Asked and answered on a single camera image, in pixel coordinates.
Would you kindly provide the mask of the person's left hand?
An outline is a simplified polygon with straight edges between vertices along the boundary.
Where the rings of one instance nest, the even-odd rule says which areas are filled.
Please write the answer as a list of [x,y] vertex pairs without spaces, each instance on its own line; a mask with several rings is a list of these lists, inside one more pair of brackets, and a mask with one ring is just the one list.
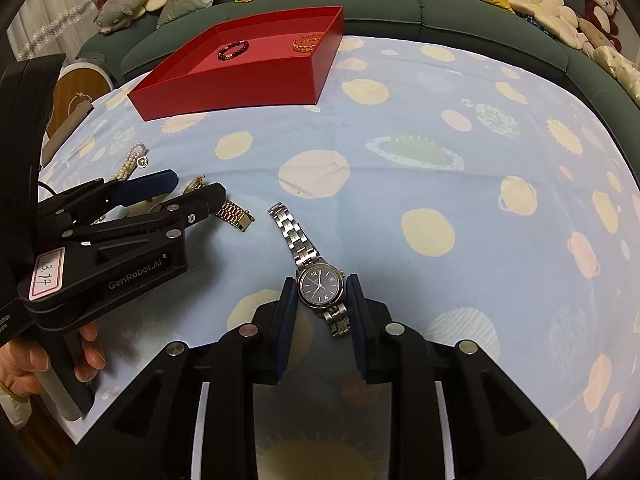
[[[91,322],[79,330],[84,356],[75,366],[78,382],[91,382],[105,367],[105,356],[99,341],[98,324]],[[1,347],[1,383],[20,399],[44,393],[37,373],[50,370],[50,358],[39,344],[13,339]]]

